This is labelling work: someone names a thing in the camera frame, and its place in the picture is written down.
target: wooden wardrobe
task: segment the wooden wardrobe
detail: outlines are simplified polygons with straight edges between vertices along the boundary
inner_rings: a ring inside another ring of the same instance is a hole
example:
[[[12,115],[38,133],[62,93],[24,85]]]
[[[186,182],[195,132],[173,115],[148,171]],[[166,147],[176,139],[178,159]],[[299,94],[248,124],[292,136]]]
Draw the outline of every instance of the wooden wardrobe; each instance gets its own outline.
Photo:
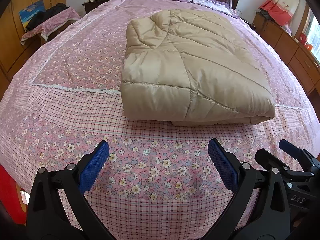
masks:
[[[11,0],[0,17],[0,100],[17,73],[31,55],[41,46],[38,36],[24,45],[20,41],[25,31],[19,11],[39,0]],[[43,0],[46,9],[66,0]]]

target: bed sheet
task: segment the bed sheet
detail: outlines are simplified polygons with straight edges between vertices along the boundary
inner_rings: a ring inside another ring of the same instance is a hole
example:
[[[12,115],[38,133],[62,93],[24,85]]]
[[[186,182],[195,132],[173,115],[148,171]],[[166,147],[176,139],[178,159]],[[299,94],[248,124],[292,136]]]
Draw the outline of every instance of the bed sheet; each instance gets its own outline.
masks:
[[[111,0],[43,45],[14,76],[0,103],[0,164],[30,192],[39,167],[78,162],[106,140],[110,156],[85,197],[117,239],[199,239],[232,197],[207,154],[218,138],[243,162],[261,168],[265,148],[300,170],[278,143],[320,152],[320,124],[297,79],[243,21],[225,14],[264,72],[276,117],[258,125],[179,127],[123,116],[120,73],[130,19],[162,9],[209,10],[167,0]],[[66,196],[67,215],[79,227]],[[243,226],[257,191],[239,222]]]

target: pink floral bedspread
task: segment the pink floral bedspread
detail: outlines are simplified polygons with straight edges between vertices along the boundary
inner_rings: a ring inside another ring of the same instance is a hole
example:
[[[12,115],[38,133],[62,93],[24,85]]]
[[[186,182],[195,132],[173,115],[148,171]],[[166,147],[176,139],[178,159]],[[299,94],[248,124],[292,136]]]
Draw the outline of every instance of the pink floral bedspread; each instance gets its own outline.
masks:
[[[63,169],[101,140],[110,156],[91,191],[97,216],[117,239],[199,239],[232,197],[207,154],[218,138],[243,162],[261,168],[265,148],[300,169],[278,143],[320,152],[320,124],[297,79],[275,51],[241,20],[233,24],[272,88],[276,117],[258,125],[199,127],[130,121],[119,91],[130,19],[170,8],[210,10],[167,0],[111,0],[43,45],[14,76],[0,103],[0,164],[30,192],[38,168]],[[63,191],[71,223],[79,227]],[[243,226],[257,191],[238,226]]]
[[[21,44],[23,45],[25,41],[39,33],[41,33],[41,36],[46,41],[48,39],[48,36],[62,27],[67,21],[69,20],[79,20],[80,16],[77,13],[75,9],[72,7],[69,7],[62,12],[52,16],[45,22],[39,24],[36,28],[33,30],[25,33],[21,38]]]

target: beige quilted comforter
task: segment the beige quilted comforter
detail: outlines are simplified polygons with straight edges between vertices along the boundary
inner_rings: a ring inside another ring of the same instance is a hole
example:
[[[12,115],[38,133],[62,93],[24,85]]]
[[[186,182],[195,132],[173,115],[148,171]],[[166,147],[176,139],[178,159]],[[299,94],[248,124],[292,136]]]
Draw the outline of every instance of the beige quilted comforter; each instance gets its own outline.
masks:
[[[275,116],[264,74],[224,17],[163,10],[131,20],[126,37],[121,96],[128,118],[208,125]]]

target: red fabric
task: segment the red fabric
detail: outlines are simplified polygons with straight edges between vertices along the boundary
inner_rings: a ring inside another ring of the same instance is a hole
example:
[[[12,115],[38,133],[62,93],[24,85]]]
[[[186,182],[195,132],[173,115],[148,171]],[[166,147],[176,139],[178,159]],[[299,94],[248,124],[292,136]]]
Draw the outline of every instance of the red fabric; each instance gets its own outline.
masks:
[[[270,0],[262,4],[260,9],[266,10],[280,26],[287,24],[292,18],[292,15],[287,10]]]
[[[25,213],[19,201],[16,182],[7,171],[0,165],[0,200],[6,211],[16,224],[26,223]]]

